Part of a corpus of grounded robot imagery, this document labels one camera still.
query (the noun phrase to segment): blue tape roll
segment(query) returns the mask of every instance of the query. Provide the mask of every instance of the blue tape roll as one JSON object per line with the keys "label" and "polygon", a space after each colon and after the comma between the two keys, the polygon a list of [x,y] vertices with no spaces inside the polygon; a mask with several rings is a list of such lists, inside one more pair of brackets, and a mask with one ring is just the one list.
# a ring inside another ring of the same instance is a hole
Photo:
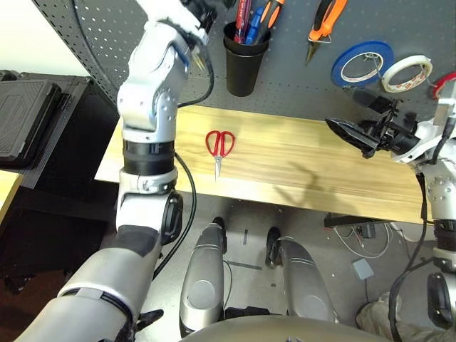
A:
{"label": "blue tape roll", "polygon": [[342,77],[343,67],[356,56],[363,55],[364,53],[377,53],[383,58],[383,65],[380,68],[380,74],[383,75],[392,64],[394,63],[394,53],[392,48],[382,41],[365,41],[358,45],[352,46],[347,51],[342,53],[334,62],[333,70],[331,71],[331,78],[333,82],[340,87],[345,86],[358,86],[362,87],[369,83],[375,82],[379,79],[378,74],[375,72],[372,77],[359,81],[359,82],[350,82],[344,80]]}

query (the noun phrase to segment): pen holder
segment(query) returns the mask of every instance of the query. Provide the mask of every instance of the pen holder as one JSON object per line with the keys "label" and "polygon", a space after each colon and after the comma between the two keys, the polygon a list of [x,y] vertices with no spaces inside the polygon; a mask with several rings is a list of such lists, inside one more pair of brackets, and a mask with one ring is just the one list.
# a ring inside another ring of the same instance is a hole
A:
{"label": "pen holder", "polygon": [[227,89],[239,97],[253,93],[259,67],[269,47],[271,34],[257,45],[242,45],[234,42],[236,23],[224,27],[223,44],[227,52]]}

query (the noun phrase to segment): marker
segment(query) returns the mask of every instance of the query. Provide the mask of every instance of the marker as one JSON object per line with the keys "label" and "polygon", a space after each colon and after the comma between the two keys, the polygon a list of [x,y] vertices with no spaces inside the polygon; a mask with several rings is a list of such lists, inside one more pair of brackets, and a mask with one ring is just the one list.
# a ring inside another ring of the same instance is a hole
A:
{"label": "marker", "polygon": [[236,15],[236,32],[234,34],[234,42],[243,44],[247,27],[249,26],[249,14],[252,0],[239,0]]}
{"label": "marker", "polygon": [[254,14],[252,21],[250,22],[250,29],[247,37],[245,38],[245,45],[252,45],[257,38],[258,29],[260,26],[261,16],[263,15],[264,8],[259,7]]}

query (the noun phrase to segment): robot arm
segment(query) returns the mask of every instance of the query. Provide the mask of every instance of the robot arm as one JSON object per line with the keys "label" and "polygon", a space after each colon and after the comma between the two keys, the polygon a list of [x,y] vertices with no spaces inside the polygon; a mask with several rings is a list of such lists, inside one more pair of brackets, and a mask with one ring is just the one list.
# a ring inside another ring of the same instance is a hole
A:
{"label": "robot arm", "polygon": [[138,1],[149,21],[118,92],[125,165],[117,236],[84,263],[17,341],[133,336],[161,248],[182,226],[182,198],[174,190],[177,101],[192,50],[207,44],[216,16],[208,1]]}
{"label": "robot arm", "polygon": [[423,174],[431,204],[437,247],[434,264],[441,273],[428,278],[428,313],[439,327],[456,328],[456,81],[442,89],[432,120],[418,123],[414,113],[398,110],[398,101],[369,90],[348,89],[355,102],[384,116],[359,126],[328,118],[330,129],[370,158],[377,150]]}

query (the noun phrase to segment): wooden table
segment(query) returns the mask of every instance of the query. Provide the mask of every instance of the wooden table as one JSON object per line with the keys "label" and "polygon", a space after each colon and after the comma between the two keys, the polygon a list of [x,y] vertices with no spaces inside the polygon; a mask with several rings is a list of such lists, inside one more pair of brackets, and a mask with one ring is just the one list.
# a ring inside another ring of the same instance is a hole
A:
{"label": "wooden table", "polygon": [[[214,159],[204,143],[211,130],[228,130],[237,138],[217,182]],[[176,151],[191,169],[199,193],[421,223],[414,172],[394,163],[387,152],[363,159],[321,121],[183,108],[177,119]],[[118,182],[122,166],[119,124],[96,179]],[[180,165],[178,169],[177,189],[189,192],[187,176]]]}
{"label": "wooden table", "polygon": [[22,175],[0,170],[0,223],[22,182]]}

